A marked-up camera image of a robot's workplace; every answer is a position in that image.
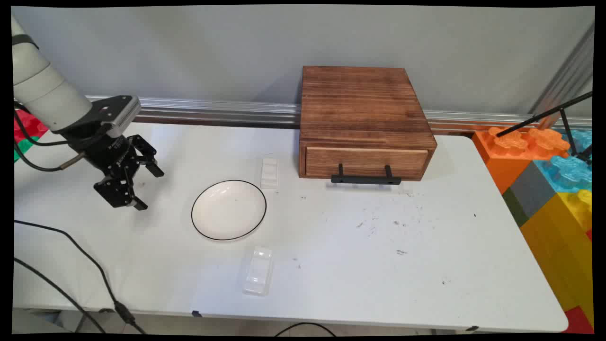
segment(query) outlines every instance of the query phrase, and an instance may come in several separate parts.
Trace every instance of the yellow building block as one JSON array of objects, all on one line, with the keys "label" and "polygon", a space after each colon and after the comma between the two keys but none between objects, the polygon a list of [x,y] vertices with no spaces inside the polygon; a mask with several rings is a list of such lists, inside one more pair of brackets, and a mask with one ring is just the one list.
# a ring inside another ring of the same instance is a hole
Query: yellow building block
[{"label": "yellow building block", "polygon": [[558,193],[566,208],[584,232],[591,230],[591,192],[581,189],[578,193]]},{"label": "yellow building block", "polygon": [[543,264],[541,264],[541,270],[543,270],[543,275],[545,275],[547,283],[551,286],[551,290],[556,296],[558,303],[560,303],[562,310],[568,311],[575,306],[580,305],[578,300],[571,294],[572,290],[568,287],[566,281],[564,281],[560,273],[558,273],[557,266],[552,264],[552,260],[543,262]]},{"label": "yellow building block", "polygon": [[520,228],[564,311],[575,306],[593,327],[591,192],[557,193]]},{"label": "yellow building block", "polygon": [[591,241],[587,236],[575,237],[561,251],[551,264],[561,275],[570,290],[570,295],[581,306],[587,319],[593,324],[593,270],[591,267]]}]

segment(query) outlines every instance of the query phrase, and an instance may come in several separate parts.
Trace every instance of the toy building block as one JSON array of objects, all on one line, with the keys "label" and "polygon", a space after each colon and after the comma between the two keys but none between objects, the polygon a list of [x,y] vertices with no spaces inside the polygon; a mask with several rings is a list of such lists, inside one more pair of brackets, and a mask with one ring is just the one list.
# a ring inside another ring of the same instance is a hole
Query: toy building block
[{"label": "toy building block", "polygon": [[[591,130],[573,129],[570,131],[570,133],[572,134],[572,139],[574,141],[574,146],[576,147],[577,152],[580,153],[587,147],[591,146]],[[570,142],[568,140],[568,135],[566,134],[562,134],[562,139],[564,139],[566,142]]]},{"label": "toy building block", "polygon": [[491,127],[475,132],[472,138],[501,195],[531,160],[549,160],[553,155],[568,157],[570,144],[555,130],[532,128],[526,134],[516,130],[497,137],[503,130]]},{"label": "toy building block", "polygon": [[554,156],[568,157],[567,151],[570,143],[564,141],[562,134],[553,129],[532,128],[524,135],[524,138],[528,141],[528,149],[535,155],[535,160],[549,159]]},{"label": "toy building block", "polygon": [[576,157],[552,157],[549,161],[535,160],[511,185],[511,191],[532,217],[556,193],[577,193],[591,190],[591,169]]},{"label": "toy building block", "polygon": [[558,193],[520,230],[562,309],[580,305],[593,323],[590,195]]},{"label": "toy building block", "polygon": [[569,334],[594,334],[589,320],[580,306],[564,312],[568,318],[568,328],[563,333]]},{"label": "toy building block", "polygon": [[589,323],[594,327],[591,261],[591,241],[586,235],[574,238],[553,257],[553,264],[558,265],[558,273],[570,290],[570,295],[578,302]]},{"label": "toy building block", "polygon": [[505,204],[509,208],[511,215],[513,216],[513,220],[515,220],[518,227],[521,228],[522,225],[524,225],[524,223],[528,220],[528,216],[526,216],[526,213],[524,213],[522,205],[510,188],[503,193],[503,200],[505,200]]}]

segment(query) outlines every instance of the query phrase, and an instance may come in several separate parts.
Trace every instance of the black metal handle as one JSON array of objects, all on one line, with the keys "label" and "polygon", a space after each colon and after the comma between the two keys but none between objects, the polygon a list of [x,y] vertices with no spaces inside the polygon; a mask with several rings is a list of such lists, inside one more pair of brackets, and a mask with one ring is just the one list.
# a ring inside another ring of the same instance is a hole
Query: black metal handle
[{"label": "black metal handle", "polygon": [[391,176],[391,167],[385,165],[386,177],[360,177],[357,175],[343,175],[343,164],[339,163],[339,175],[332,175],[332,183],[360,183],[360,184],[395,184],[402,182],[402,178]]}]

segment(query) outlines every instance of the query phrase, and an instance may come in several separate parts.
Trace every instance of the red building block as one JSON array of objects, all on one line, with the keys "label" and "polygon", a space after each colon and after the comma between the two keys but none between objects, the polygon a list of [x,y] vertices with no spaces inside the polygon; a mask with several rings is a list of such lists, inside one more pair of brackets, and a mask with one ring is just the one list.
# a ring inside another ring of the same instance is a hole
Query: red building block
[{"label": "red building block", "polygon": [[571,310],[565,312],[568,318],[568,329],[562,333],[568,334],[593,334],[593,328],[589,324],[583,310],[580,306],[574,307]]}]

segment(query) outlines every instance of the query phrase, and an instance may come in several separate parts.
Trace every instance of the wooden box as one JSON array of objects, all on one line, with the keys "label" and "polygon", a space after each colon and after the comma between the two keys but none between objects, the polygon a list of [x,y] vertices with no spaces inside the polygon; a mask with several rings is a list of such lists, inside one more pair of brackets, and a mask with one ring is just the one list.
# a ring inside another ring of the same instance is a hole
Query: wooden box
[{"label": "wooden box", "polygon": [[300,177],[419,181],[436,145],[404,69],[303,67]]}]

